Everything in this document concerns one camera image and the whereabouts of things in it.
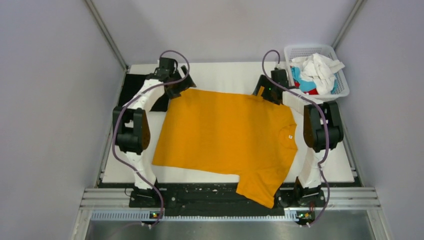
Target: white table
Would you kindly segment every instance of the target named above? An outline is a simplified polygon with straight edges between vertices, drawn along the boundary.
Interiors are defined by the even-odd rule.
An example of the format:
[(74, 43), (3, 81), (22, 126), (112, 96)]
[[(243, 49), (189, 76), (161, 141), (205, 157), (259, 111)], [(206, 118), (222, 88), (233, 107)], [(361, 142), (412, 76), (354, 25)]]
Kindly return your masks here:
[[(130, 74), (152, 73), (157, 64), (132, 65)], [(275, 67), (275, 62), (266, 62), (265, 69), (270, 75), (270, 70)], [(252, 94), (256, 87), (259, 76), (262, 74), (260, 62), (214, 62), (214, 63), (191, 63), (190, 75), (200, 90), (215, 91), (221, 93)], [(303, 116), (292, 110), (297, 128), (295, 140), (297, 154), (294, 157), (290, 171), (284, 180), (285, 183), (293, 183), (300, 173), (304, 161), (307, 146), (303, 139)], [(150, 145), (145, 150), (146, 157), (153, 159), (156, 144), (161, 133), (162, 124), (165, 120), (165, 112), (149, 112), (147, 114), (150, 128)], [(238, 183), (239, 176), (233, 174), (218, 174), (200, 170), (185, 169), (168, 166), (152, 166), (158, 182), (160, 183)], [(345, 146), (339, 142), (337, 147), (328, 156), (325, 162), (324, 175), (331, 183), (353, 182), (351, 166), (346, 154)], [(103, 183), (134, 183), (134, 174), (131, 169), (118, 162), (109, 151)]]

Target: laundry basket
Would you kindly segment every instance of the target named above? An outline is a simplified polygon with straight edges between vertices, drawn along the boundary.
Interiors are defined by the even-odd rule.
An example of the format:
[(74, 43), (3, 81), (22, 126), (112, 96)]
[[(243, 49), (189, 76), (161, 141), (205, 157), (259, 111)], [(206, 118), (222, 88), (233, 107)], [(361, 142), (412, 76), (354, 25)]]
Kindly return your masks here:
[[(297, 57), (308, 57), (312, 54), (321, 54), (332, 60), (337, 60), (336, 53), (331, 46), (320, 45), (320, 44), (310, 44), (310, 45), (291, 45), (284, 48), (284, 56), (287, 62), (287, 72), (290, 84), (295, 85), (293, 80), (292, 71), (290, 70), (290, 62), (292, 59)], [(345, 75), (343, 71), (340, 70), (335, 74), (335, 81), (337, 82), (337, 89), (335, 89), (334, 94), (325, 94), (325, 95), (311, 95), (312, 97), (322, 100), (322, 101), (331, 101), (340, 97), (346, 97), (349, 94), (348, 83), (346, 82)]]

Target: red cloth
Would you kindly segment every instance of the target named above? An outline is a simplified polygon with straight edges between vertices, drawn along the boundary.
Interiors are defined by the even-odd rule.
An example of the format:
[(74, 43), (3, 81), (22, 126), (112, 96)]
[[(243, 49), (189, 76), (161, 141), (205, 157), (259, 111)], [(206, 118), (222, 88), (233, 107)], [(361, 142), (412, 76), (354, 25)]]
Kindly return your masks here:
[[(294, 86), (298, 88), (298, 87), (300, 86), (300, 84), (299, 84), (297, 81), (294, 81)], [(309, 94), (309, 95), (318, 95), (318, 91), (317, 91), (317, 89), (315, 88), (315, 89), (312, 89), (312, 90), (310, 90), (310, 91), (305, 92), (305, 94)]]

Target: gray wall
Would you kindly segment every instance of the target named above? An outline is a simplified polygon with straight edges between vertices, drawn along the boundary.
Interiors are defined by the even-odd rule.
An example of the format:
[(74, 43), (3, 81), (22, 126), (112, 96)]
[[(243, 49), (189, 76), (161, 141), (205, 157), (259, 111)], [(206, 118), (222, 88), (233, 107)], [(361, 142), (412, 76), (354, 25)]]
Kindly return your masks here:
[(82, 0), (0, 2), (0, 239), (65, 240), (123, 70)]
[(424, 1), (368, 1), (337, 56), (353, 147), (395, 239), (423, 239)]
[(166, 49), (192, 62), (259, 61), (289, 44), (331, 44), (355, 0), (94, 0), (129, 64)]

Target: white cloth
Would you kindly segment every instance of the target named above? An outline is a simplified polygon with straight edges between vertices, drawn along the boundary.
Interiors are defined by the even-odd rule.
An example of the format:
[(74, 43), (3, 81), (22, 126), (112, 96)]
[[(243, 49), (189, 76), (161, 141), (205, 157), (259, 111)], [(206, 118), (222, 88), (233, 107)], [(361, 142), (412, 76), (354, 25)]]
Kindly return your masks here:
[(330, 94), (336, 80), (334, 74), (345, 67), (339, 60), (332, 60), (319, 53), (295, 57), (291, 60), (290, 66), (300, 69), (302, 80), (314, 82), (320, 95)]

